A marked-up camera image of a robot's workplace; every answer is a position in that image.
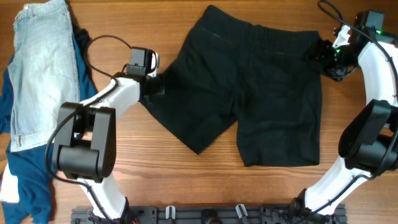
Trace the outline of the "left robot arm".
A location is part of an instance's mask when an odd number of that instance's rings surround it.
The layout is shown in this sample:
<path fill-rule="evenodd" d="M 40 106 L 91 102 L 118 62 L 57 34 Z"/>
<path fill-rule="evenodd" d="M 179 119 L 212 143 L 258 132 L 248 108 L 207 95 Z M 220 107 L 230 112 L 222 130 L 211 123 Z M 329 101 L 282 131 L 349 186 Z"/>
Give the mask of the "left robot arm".
<path fill-rule="evenodd" d="M 128 199 L 113 175 L 116 162 L 116 120 L 130 107 L 150 95 L 164 94 L 164 76 L 117 73 L 109 85 L 79 103 L 65 102 L 57 127 L 50 136 L 52 158 L 46 159 L 52 175 L 79 185 L 93 208 L 93 223 L 138 223 Z"/>

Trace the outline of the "black shorts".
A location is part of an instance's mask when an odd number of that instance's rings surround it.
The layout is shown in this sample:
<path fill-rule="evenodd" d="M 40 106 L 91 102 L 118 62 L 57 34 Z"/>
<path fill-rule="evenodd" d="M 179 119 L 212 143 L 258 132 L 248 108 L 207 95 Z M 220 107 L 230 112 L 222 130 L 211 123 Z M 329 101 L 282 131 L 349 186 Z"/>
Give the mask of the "black shorts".
<path fill-rule="evenodd" d="M 316 166 L 322 85 L 303 56 L 319 39 L 315 30 L 254 25 L 210 5 L 165 70 L 165 93 L 142 104 L 195 153 L 237 124 L 245 166 Z"/>

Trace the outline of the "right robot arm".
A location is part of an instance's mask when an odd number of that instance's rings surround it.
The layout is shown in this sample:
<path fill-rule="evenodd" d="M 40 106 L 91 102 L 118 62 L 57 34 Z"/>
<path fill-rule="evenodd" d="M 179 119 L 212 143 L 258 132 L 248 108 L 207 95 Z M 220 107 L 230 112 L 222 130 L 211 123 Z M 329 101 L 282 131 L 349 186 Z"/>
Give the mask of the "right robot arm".
<path fill-rule="evenodd" d="M 305 58 L 336 82 L 360 68 L 366 106 L 343 131 L 335 163 L 283 212 L 294 223 L 336 223 L 335 209 L 351 192 L 397 169 L 397 36 L 383 31 L 381 12 L 359 12 L 352 25 L 335 19 L 336 40 L 319 40 Z"/>

